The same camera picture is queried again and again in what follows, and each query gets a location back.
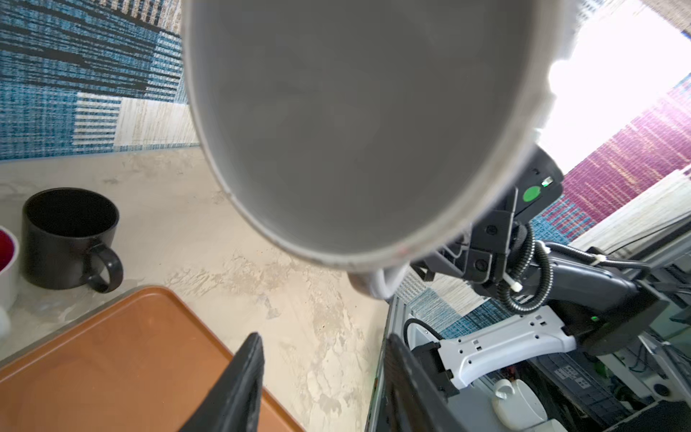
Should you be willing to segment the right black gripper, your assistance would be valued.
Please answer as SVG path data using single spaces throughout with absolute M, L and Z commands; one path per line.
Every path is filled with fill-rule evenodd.
M 485 284 L 501 277 L 512 250 L 521 242 L 521 229 L 515 221 L 518 188 L 473 223 L 452 242 L 410 264 L 425 282 L 446 275 L 471 284 Z

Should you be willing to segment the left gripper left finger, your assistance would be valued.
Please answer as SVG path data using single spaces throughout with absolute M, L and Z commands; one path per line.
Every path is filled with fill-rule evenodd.
M 264 365 L 262 338 L 251 333 L 179 431 L 257 431 Z

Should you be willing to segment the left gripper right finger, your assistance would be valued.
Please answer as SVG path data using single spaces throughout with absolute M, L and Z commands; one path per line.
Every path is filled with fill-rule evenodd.
M 383 383 L 386 431 L 464 430 L 396 334 L 388 336 L 385 343 Z

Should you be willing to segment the brown plastic tray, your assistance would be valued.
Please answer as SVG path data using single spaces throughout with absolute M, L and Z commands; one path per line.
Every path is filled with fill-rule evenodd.
M 5 431 L 181 431 L 232 353 L 165 287 L 111 303 L 1 368 Z

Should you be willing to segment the grey mug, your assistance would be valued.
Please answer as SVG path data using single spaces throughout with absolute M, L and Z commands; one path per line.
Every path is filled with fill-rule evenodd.
M 574 1 L 186 1 L 197 136 L 246 221 L 388 299 L 522 174 Z

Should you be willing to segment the black mug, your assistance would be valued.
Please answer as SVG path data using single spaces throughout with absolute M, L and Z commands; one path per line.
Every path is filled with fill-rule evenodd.
M 120 221 L 102 194 L 60 187 L 31 196 L 22 210 L 21 274 L 30 284 L 61 291 L 87 285 L 111 293 L 124 279 L 113 251 Z

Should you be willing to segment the white mug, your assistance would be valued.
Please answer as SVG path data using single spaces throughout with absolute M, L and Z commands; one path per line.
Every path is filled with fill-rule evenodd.
M 1 227 L 1 338 L 11 332 L 11 311 L 18 295 L 20 245 L 16 236 Z

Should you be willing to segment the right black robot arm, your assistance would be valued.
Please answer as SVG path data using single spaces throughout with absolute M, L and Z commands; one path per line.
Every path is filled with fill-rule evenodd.
M 667 308 L 642 262 L 615 260 L 536 237 L 532 219 L 563 192 L 563 173 L 536 149 L 506 195 L 454 241 L 412 264 L 424 281 L 462 280 L 497 301 L 507 318 L 465 337 L 404 323 L 405 346 L 437 390 L 457 394 L 476 379 L 537 356 L 578 349 L 614 353 Z

